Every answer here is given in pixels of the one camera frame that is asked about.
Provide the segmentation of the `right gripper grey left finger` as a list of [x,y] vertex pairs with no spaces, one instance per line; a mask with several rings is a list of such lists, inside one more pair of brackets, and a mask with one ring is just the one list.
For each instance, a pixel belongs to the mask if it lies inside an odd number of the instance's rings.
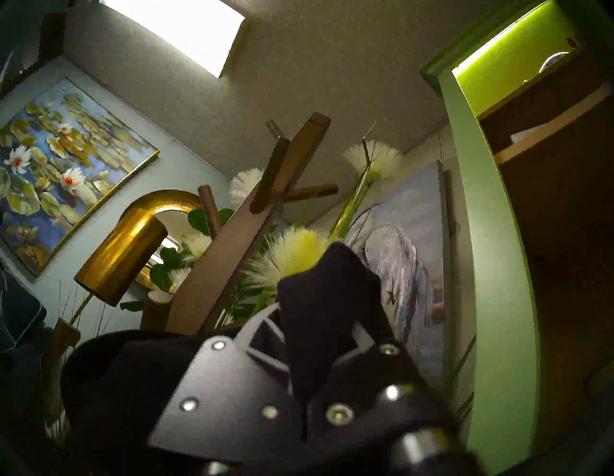
[[260,311],[234,338],[205,340],[148,437],[148,446],[221,462],[264,462],[301,443],[284,334]]

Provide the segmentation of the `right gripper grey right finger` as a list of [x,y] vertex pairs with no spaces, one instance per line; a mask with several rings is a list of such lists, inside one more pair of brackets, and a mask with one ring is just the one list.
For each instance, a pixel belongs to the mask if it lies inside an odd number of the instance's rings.
[[364,439],[438,421],[438,399],[387,321],[342,321],[306,351],[306,441],[351,434]]

